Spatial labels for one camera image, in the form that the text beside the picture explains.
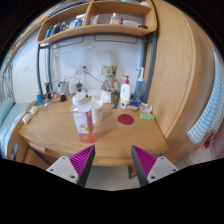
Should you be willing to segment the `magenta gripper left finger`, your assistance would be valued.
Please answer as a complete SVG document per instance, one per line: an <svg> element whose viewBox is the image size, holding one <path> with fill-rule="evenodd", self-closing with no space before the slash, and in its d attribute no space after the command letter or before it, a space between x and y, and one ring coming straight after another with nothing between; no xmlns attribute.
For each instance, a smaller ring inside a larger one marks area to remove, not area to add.
<svg viewBox="0 0 224 224"><path fill-rule="evenodd" d="M94 157L95 146L91 145L70 157L61 156L47 171L78 186L84 187Z"/></svg>

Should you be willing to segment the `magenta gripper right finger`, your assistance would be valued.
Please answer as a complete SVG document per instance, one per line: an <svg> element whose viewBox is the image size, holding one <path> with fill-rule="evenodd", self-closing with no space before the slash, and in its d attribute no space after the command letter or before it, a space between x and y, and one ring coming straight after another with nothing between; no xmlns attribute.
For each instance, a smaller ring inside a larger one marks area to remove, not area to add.
<svg viewBox="0 0 224 224"><path fill-rule="evenodd" d="M131 155L141 187L178 171L166 157L156 157L135 145L132 146Z"/></svg>

